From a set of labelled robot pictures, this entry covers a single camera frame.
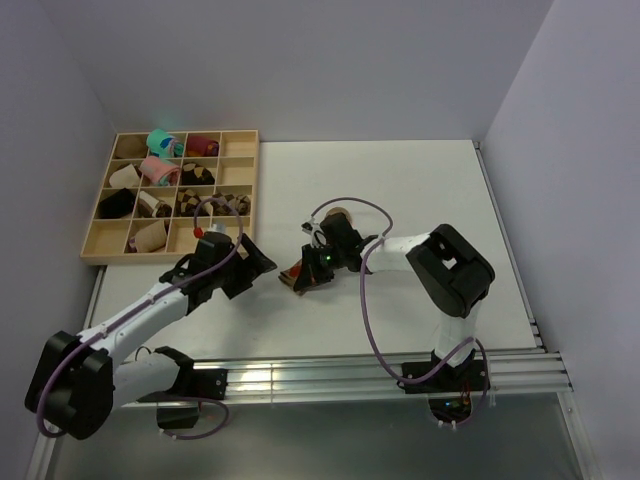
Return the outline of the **beige orange argyle sock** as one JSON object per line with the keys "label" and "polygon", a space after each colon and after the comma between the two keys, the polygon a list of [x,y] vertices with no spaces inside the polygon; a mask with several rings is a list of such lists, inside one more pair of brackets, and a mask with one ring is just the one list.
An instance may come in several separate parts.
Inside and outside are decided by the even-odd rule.
{"label": "beige orange argyle sock", "polygon": [[[329,209],[323,220],[321,222],[319,222],[325,237],[326,237],[326,233],[325,233],[325,228],[323,227],[324,224],[326,224],[327,226],[331,226],[333,224],[337,224],[338,227],[343,227],[343,226],[348,226],[350,230],[352,230],[353,228],[353,219],[352,216],[350,214],[350,212],[343,208],[343,207],[334,207]],[[327,240],[327,244],[325,247],[322,248],[314,248],[309,244],[309,248],[308,249],[329,249],[330,250],[330,255],[331,255],[331,260],[332,260],[332,269],[333,269],[333,273],[335,272],[336,269],[340,269],[344,267],[344,262],[342,261],[342,259],[340,258],[339,254],[335,251],[334,249],[334,245],[332,242],[330,242],[329,240]],[[300,265],[301,265],[301,258],[294,263],[291,267],[280,271],[278,274],[278,279],[279,281],[285,286],[287,287],[289,290],[291,290],[294,294],[298,295],[298,296],[302,296],[305,293],[307,293],[308,291],[315,289],[319,286],[316,286],[312,289],[307,290],[304,293],[295,293],[294,292],[294,283],[297,279],[297,276],[299,274],[300,271]]]}

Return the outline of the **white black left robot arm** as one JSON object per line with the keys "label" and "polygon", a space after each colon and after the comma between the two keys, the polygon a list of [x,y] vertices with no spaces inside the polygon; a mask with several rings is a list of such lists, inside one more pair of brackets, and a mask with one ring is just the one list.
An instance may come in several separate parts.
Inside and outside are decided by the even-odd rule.
{"label": "white black left robot arm", "polygon": [[25,396],[39,432],[84,440],[114,409],[149,395],[196,401],[191,357],[171,347],[159,347],[141,361],[130,362],[128,356],[208,302],[216,290],[233,299],[276,267],[247,235],[232,241],[207,232],[194,252],[119,314],[78,334],[51,336]]}

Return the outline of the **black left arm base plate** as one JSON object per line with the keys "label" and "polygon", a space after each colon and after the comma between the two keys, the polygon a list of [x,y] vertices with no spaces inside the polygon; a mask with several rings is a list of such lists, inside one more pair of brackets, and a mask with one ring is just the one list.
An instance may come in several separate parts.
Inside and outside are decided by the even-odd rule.
{"label": "black left arm base plate", "polygon": [[176,383],[167,391],[157,391],[138,399],[138,402],[170,402],[224,400],[228,370],[224,368],[195,369],[180,374]]}

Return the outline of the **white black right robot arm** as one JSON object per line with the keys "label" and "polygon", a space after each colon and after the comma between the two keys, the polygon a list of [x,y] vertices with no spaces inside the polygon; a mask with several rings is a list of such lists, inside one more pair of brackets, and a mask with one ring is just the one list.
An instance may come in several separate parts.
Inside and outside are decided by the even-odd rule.
{"label": "white black right robot arm", "polygon": [[[281,277],[291,278],[297,294],[327,284],[335,272],[347,269],[359,275],[360,307],[369,344],[380,366],[395,380],[416,385],[434,378],[443,389],[462,383],[467,368],[482,348],[475,336],[479,304],[495,280],[490,263],[451,225],[414,236],[389,237],[385,232],[367,237],[338,212],[320,223],[307,222],[303,230],[311,242],[301,249],[301,259]],[[381,272],[414,273],[440,312],[440,333],[431,370],[420,376],[400,375],[388,364],[373,336],[366,301],[366,277]]]}

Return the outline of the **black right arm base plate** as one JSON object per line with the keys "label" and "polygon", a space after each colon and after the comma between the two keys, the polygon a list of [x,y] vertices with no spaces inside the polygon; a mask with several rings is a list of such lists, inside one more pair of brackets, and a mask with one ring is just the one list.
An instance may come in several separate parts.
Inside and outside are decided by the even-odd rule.
{"label": "black right arm base plate", "polygon": [[[474,358],[475,352],[459,366],[445,364],[437,373],[420,384],[406,384],[397,381],[397,385],[407,394],[483,392],[491,386],[486,367],[482,359]],[[436,367],[438,358],[432,355],[429,360],[405,362],[401,364],[402,376],[418,378]]]}

